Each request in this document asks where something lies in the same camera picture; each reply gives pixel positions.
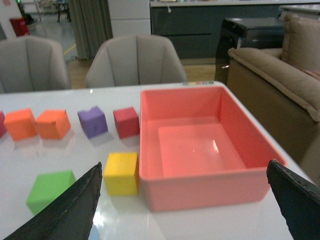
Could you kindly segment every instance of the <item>beige chair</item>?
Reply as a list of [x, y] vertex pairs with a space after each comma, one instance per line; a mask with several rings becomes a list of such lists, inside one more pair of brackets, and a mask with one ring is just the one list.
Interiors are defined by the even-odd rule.
[[70, 88], [59, 42], [35, 36], [0, 41], [0, 93]]
[[186, 80], [186, 71], [168, 38], [126, 35], [101, 45], [85, 83], [87, 88], [101, 88]]

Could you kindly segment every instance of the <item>red cube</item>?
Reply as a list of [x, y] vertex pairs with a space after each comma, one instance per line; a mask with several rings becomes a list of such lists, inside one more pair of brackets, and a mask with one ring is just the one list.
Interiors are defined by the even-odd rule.
[[115, 128], [121, 139], [140, 133], [139, 117], [133, 107], [113, 111]]
[[0, 138], [7, 132], [4, 122], [5, 114], [3, 111], [0, 111]]

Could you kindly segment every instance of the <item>pink plastic tray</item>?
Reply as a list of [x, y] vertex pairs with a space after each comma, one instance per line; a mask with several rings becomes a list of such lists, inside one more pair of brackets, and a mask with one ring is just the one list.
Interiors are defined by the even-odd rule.
[[153, 211], [262, 200], [287, 162], [224, 86], [141, 93], [139, 175]]

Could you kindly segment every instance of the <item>yellow cube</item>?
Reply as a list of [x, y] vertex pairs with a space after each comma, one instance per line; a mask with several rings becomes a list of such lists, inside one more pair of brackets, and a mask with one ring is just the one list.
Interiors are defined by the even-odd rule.
[[103, 173], [110, 196], [137, 195], [139, 190], [139, 158], [137, 152], [112, 152]]

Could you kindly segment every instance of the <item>red trash bin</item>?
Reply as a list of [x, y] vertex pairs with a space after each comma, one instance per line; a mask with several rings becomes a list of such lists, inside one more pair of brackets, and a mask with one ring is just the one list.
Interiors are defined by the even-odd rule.
[[10, 18], [11, 25], [17, 37], [30, 35], [29, 29], [24, 17]]

